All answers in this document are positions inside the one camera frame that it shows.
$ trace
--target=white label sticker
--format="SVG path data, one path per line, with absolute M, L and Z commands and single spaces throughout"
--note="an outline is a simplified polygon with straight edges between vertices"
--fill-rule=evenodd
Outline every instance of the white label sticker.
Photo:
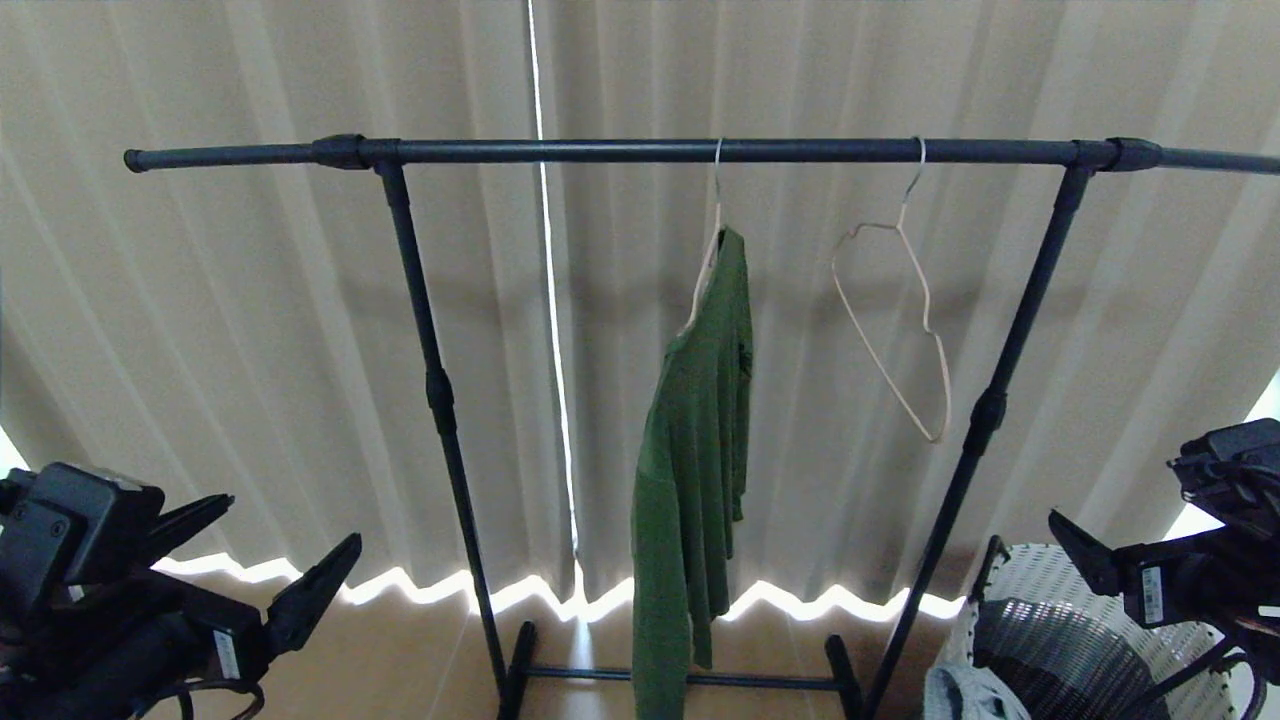
M 214 630 L 218 661 L 223 665 L 223 678 L 239 680 L 239 661 L 236 659 L 236 639 L 221 630 Z
M 1165 584 L 1160 565 L 1142 569 L 1142 609 L 1148 625 L 1165 621 Z

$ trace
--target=gray cloth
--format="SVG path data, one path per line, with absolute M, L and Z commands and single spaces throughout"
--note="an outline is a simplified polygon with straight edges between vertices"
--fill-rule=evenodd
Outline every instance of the gray cloth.
M 1032 716 L 991 670 L 934 665 L 924 676 L 924 720 L 1032 720 Z

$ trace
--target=rack foot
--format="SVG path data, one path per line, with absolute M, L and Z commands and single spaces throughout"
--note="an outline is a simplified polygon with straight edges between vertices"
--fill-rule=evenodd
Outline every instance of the rack foot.
M 849 661 L 849 651 L 840 635 L 827 637 L 823 646 L 827 661 L 831 662 L 831 676 L 840 685 L 840 706 L 845 710 L 845 720 L 859 720 L 863 715 L 863 689 L 854 676 L 854 665 Z
M 538 629 L 525 620 L 516 637 L 516 650 L 511 653 L 507 684 L 502 688 L 502 702 L 498 705 L 498 720 L 520 717 L 520 706 L 525 702 L 525 687 L 529 684 L 529 666 L 532 664 L 536 644 Z

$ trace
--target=black cable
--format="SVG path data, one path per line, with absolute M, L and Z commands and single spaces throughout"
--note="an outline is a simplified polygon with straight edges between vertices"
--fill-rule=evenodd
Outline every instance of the black cable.
M 1234 647 L 1235 643 L 1230 638 L 1222 638 L 1204 655 L 1190 661 L 1187 667 L 1183 667 L 1181 670 L 1147 688 L 1142 694 L 1129 701 L 1129 705 L 1125 705 L 1124 710 L 1116 715 L 1116 720 L 1134 720 L 1137 717 L 1142 717 L 1142 714 L 1149 705 L 1160 701 L 1160 698 L 1166 696 L 1174 688 L 1187 683 L 1196 675 L 1199 675 L 1204 670 L 1216 665 Z
M 191 693 L 201 691 L 232 691 L 239 694 L 253 696 L 253 701 L 248 703 L 248 707 L 241 711 L 241 714 L 236 717 L 232 717 L 232 720 L 251 720 L 261 712 L 262 707 L 266 705 L 266 693 L 262 692 L 262 685 L 257 683 L 251 683 L 248 680 L 196 680 L 192 683 L 179 683 L 160 691 L 147 703 L 147 708 L 138 714 L 138 717 L 150 712 L 157 702 L 169 700 L 170 697 L 177 697 L 178 703 L 182 707 L 183 720 L 192 720 L 195 717 L 195 707 L 192 707 L 191 703 Z
M 1262 670 L 1258 670 L 1258 666 L 1252 662 L 1249 662 L 1249 670 L 1253 670 L 1253 693 L 1249 696 L 1249 707 L 1240 715 L 1240 720 L 1258 720 L 1262 703 L 1267 701 L 1267 680 L 1262 676 Z

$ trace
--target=brown floor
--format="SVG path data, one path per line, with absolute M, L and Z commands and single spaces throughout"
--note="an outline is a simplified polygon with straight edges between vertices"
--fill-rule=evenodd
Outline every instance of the brown floor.
M 244 585 L 223 575 L 197 584 L 265 607 L 280 583 Z M 630 665 L 630 605 L 586 624 L 559 623 L 538 598 L 499 614 L 504 651 L 509 655 L 520 624 L 538 623 L 536 660 L 544 664 L 625 667 Z M 919 707 L 924 670 L 946 633 L 946 624 L 925 618 L 908 647 L 881 717 L 909 717 Z M 823 642 L 844 637 L 863 683 L 869 683 L 890 632 L 836 610 L 812 621 L 790 619 L 768 603 L 756 603 L 732 623 L 714 625 L 717 671 L 823 676 L 829 674 Z M 412 605 L 397 591 L 351 606 L 338 603 L 301 653 L 280 657 L 264 680 L 266 710 L 259 717 L 358 719 L 396 717 L 485 719 L 498 708 L 485 655 L 480 619 L 461 597 L 435 605 Z M 243 698 L 206 693 L 196 701 L 198 719 L 224 720 L 243 707 Z M 631 687 L 618 682 L 535 679 L 529 684 L 522 717 L 631 717 Z M 175 702 L 157 707 L 148 719 L 177 719 Z M 691 687 L 685 717 L 838 719 L 835 693 Z

